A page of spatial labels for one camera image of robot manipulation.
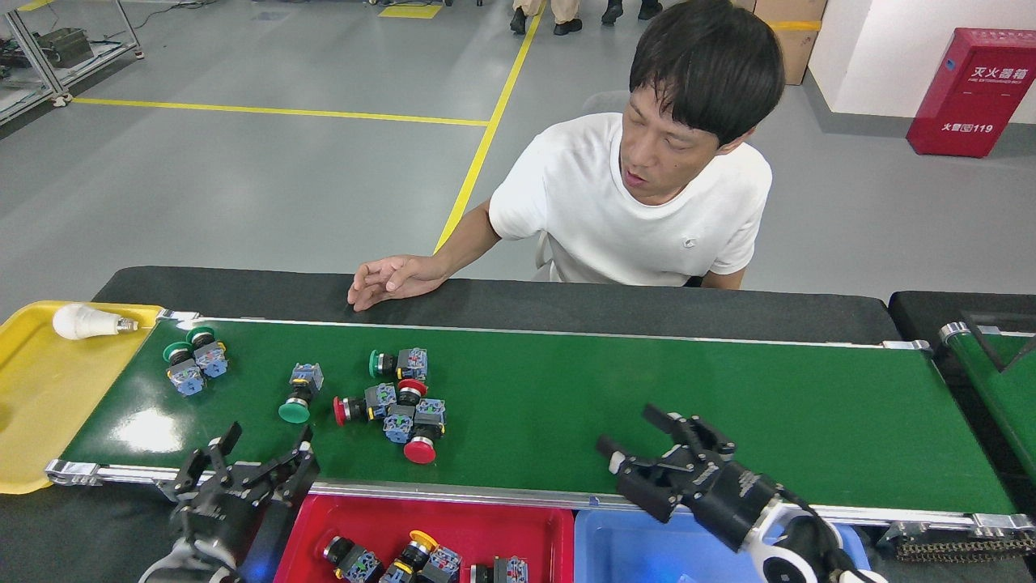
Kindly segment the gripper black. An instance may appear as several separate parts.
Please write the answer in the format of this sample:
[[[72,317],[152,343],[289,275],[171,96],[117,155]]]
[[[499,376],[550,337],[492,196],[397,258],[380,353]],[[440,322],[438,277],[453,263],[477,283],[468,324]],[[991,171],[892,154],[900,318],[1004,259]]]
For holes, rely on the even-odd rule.
[[[292,506],[316,480],[321,465],[313,451],[313,428],[304,425],[291,451],[257,464],[241,462],[241,486],[227,465],[243,428],[234,421],[222,436],[192,451],[173,483],[168,498],[177,502],[172,517],[176,540],[171,555],[218,557],[227,564],[242,564],[274,499]]]
[[[648,403],[643,417],[669,435],[673,447],[662,457],[637,457],[610,436],[599,436],[596,448],[617,476],[618,495],[662,523],[689,501],[696,522],[739,551],[779,495],[777,482],[730,461],[736,444],[698,415],[663,412]]]

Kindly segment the person's right hand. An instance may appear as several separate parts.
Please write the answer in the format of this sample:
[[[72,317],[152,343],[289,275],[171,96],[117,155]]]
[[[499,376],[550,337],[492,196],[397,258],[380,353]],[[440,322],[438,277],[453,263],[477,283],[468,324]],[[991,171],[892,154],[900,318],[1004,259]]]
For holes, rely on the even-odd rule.
[[[347,303],[362,313],[381,302],[429,294],[448,276],[450,270],[435,256],[393,255],[364,262],[348,288]]]

